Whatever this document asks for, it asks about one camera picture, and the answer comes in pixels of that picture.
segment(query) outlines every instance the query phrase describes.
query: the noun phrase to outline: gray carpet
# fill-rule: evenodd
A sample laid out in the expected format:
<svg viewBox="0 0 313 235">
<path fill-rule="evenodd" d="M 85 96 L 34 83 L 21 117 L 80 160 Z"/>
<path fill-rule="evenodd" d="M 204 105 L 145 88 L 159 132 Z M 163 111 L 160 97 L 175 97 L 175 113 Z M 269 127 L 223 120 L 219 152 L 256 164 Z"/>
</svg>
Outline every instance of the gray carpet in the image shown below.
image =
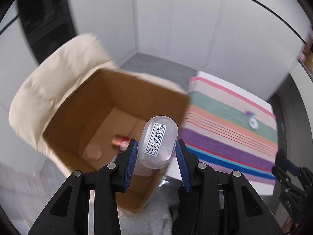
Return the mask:
<svg viewBox="0 0 313 235">
<path fill-rule="evenodd" d="M 180 85 L 185 91 L 188 90 L 189 78 L 197 74 L 196 70 L 187 68 L 178 63 L 170 62 L 154 56 L 135 54 L 125 62 L 121 69 L 143 72 L 158 76 Z"/>
</svg>

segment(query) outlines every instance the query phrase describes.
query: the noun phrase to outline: blue gripper pad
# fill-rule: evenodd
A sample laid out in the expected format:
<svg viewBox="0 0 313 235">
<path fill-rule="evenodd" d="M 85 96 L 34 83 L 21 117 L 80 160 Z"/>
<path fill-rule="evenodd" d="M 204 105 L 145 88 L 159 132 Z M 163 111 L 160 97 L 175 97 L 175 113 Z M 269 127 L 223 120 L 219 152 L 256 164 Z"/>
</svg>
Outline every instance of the blue gripper pad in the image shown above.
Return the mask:
<svg viewBox="0 0 313 235">
<path fill-rule="evenodd" d="M 178 141 L 176 141 L 175 152 L 176 152 L 176 158 L 177 158 L 177 162 L 178 162 L 178 166 L 180 170 L 180 175 L 182 176 L 183 185 L 186 188 L 187 192 L 189 192 L 191 189 L 189 169 L 187 167 L 187 163 L 183 155 L 182 148 L 180 147 L 180 144 Z"/>
<path fill-rule="evenodd" d="M 134 173 L 136 160 L 137 160 L 137 148 L 138 148 L 138 142 L 135 141 L 133 148 L 131 150 L 129 159 L 128 159 L 128 163 L 125 168 L 125 176 L 124 176 L 124 184 L 123 184 L 125 191 L 130 186 L 131 178 Z"/>
</svg>

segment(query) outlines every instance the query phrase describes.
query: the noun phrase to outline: white table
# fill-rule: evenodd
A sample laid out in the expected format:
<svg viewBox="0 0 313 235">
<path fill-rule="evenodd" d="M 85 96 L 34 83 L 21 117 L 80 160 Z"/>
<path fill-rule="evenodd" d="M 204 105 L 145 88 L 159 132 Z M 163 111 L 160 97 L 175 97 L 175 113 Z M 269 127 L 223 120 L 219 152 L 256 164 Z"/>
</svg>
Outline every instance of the white table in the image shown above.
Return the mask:
<svg viewBox="0 0 313 235">
<path fill-rule="evenodd" d="M 243 90 L 242 88 L 235 86 L 225 80 L 222 80 L 218 77 L 212 76 L 208 73 L 204 73 L 201 71 L 198 71 L 197 73 L 198 77 L 202 77 L 205 79 L 208 79 L 210 81 L 213 81 L 219 85 L 222 85 L 232 91 L 234 91 L 235 93 L 240 94 L 241 96 L 250 99 L 251 101 L 257 103 L 258 105 L 260 105 L 261 107 L 265 108 L 266 110 L 270 111 L 271 113 L 273 113 L 273 109 L 272 106 L 265 102 L 264 100 L 262 100 L 261 98 L 253 95 L 252 93 L 249 93 L 246 90 Z M 178 179 L 178 180 L 182 180 L 182 177 L 180 175 L 180 171 L 179 171 L 179 167 L 178 167 L 178 162 L 175 156 L 172 157 L 172 160 L 170 161 L 170 163 L 168 164 L 168 168 L 166 171 L 166 174 L 169 177 Z M 261 182 L 255 182 L 255 181 L 249 181 L 251 183 L 251 185 L 253 186 L 253 188 L 256 190 L 256 192 L 259 195 L 272 195 L 273 194 L 273 190 L 274 190 L 274 186 L 270 185 L 270 184 L 266 184 L 266 183 L 261 183 Z"/>
</svg>

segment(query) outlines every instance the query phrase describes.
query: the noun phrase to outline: cardboard box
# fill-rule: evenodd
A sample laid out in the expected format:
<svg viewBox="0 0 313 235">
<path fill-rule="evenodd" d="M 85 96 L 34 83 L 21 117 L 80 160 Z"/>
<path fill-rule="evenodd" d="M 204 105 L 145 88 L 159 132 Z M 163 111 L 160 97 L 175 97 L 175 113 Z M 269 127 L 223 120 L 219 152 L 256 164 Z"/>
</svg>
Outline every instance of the cardboard box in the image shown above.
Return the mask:
<svg viewBox="0 0 313 235">
<path fill-rule="evenodd" d="M 118 152 L 111 147 L 115 134 L 140 139 L 145 123 L 155 116 L 168 116 L 178 127 L 189 97 L 122 71 L 99 69 L 59 107 L 43 137 L 61 161 L 84 173 L 100 169 Z M 84 155 L 88 144 L 98 144 L 99 160 Z M 138 212 L 158 186 L 165 169 L 151 176 L 133 175 L 126 193 L 117 193 L 119 207 Z"/>
</svg>

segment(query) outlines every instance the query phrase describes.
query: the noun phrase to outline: striped blanket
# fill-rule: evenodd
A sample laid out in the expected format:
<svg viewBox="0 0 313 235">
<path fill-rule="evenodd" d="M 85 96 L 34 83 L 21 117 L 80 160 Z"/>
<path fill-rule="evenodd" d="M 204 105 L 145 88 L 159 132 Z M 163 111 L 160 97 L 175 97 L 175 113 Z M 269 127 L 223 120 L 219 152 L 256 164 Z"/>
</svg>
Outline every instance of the striped blanket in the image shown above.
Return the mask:
<svg viewBox="0 0 313 235">
<path fill-rule="evenodd" d="M 273 113 L 216 82 L 191 77 L 190 106 L 180 129 L 189 152 L 217 171 L 241 171 L 250 181 L 275 184 L 271 169 L 277 152 Z M 248 125 L 253 112 L 257 130 Z"/>
</svg>

